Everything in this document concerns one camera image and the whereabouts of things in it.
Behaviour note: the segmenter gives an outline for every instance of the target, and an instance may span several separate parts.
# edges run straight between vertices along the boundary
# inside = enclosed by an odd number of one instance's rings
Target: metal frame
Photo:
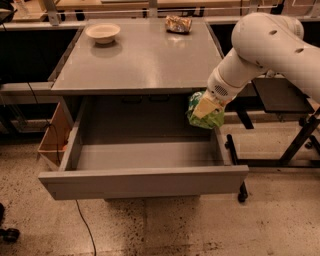
[[[228,139],[228,142],[225,144],[225,146],[227,149],[230,149],[232,163],[234,165],[239,165],[239,159],[238,159],[236,148],[234,147],[233,141],[229,142],[229,139]],[[247,198],[248,198],[247,187],[246,187],[245,181],[243,181],[240,186],[240,193],[238,194],[238,201],[240,203],[244,203],[247,200]]]
[[[311,142],[311,146],[314,146],[315,149],[317,150],[318,154],[320,155],[320,143],[317,140],[317,138],[315,136],[311,135],[309,137],[309,139],[310,139],[310,142]]]
[[[320,15],[320,1],[315,0],[312,6],[312,9],[310,10],[310,17],[311,18],[317,18]]]
[[[302,127],[293,142],[279,159],[239,159],[233,143],[232,135],[227,135],[226,146],[230,150],[234,162],[249,167],[305,167],[319,168],[320,160],[292,160],[298,150],[304,145],[307,139],[311,139],[317,148],[317,141],[313,139],[312,133],[320,124],[320,108],[311,115],[308,122]]]
[[[260,3],[260,0],[251,0],[249,3],[248,14],[258,11],[259,3]]]
[[[157,18],[158,17],[158,1],[149,0],[149,17]]]
[[[43,4],[47,9],[49,22],[52,26],[59,26],[61,23],[60,16],[53,0],[43,0]]]

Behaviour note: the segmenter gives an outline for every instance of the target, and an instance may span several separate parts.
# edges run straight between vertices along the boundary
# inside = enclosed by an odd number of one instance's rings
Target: cardboard box
[[[38,148],[38,153],[49,165],[50,169],[57,170],[67,148],[68,138],[72,127],[70,126],[60,103],[53,114],[50,126]]]

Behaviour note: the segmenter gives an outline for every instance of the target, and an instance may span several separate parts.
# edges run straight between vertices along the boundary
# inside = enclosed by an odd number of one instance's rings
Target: green package
[[[189,123],[192,126],[197,126],[205,129],[221,127],[224,124],[224,108],[212,111],[201,119],[193,114],[194,109],[198,105],[204,93],[205,91],[196,92],[189,98],[189,107],[188,111],[186,112]]]

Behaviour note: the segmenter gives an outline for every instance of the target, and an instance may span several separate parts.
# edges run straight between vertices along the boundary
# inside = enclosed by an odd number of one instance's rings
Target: cabinet top
[[[112,94],[205,88],[221,61],[205,21],[192,19],[187,35],[169,33],[165,19],[102,19],[121,31],[98,45],[85,29],[52,90],[64,94]]]

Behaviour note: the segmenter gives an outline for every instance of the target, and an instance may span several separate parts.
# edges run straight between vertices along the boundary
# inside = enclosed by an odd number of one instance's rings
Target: black cable
[[[36,40],[35,36],[32,36],[31,40],[33,41],[35,47],[37,47],[38,53],[40,54],[40,57],[41,57],[41,59],[42,59],[42,61],[44,63],[44,67],[46,68],[47,72],[50,73],[49,64],[48,64],[48,62],[47,62],[47,60],[45,58],[45,55],[44,55],[43,51],[40,48],[40,46],[38,44],[38,41]]]
[[[4,29],[4,31],[5,32],[8,32],[8,30],[7,30],[7,28],[4,26],[4,24],[1,22],[1,25],[2,25],[2,27],[3,27],[3,29]]]
[[[91,230],[90,230],[90,228],[89,228],[88,223],[86,222],[86,220],[84,219],[84,217],[83,217],[83,215],[82,215],[82,212],[81,212],[81,210],[80,210],[80,206],[79,206],[78,200],[76,200],[76,204],[77,204],[77,207],[78,207],[78,211],[79,211],[80,217],[81,217],[81,219],[83,220],[84,224],[87,226],[87,229],[88,229],[88,231],[89,231],[89,235],[90,235],[90,238],[91,238],[91,241],[92,241],[92,246],[93,246],[93,255],[96,256],[96,255],[97,255],[97,250],[96,250],[96,245],[95,245],[95,243],[94,243]]]
[[[37,99],[37,96],[36,96],[36,94],[34,93],[34,90],[32,89],[32,87],[31,87],[31,85],[30,85],[30,83],[29,82],[27,82],[27,84],[28,84],[28,86],[29,86],[29,88],[30,88],[30,91],[31,91],[31,93],[32,93],[32,95],[33,95],[33,98],[34,98],[34,100],[35,100],[35,102],[36,102],[36,105],[37,105],[37,107],[38,107],[38,109],[40,109],[40,104],[39,104],[39,101],[38,101],[38,99]],[[48,121],[48,119],[47,118],[45,118],[45,120],[46,120],[46,125],[43,127],[43,129],[45,129],[45,128],[47,128],[47,127],[50,127],[52,124],[50,124],[50,122]]]

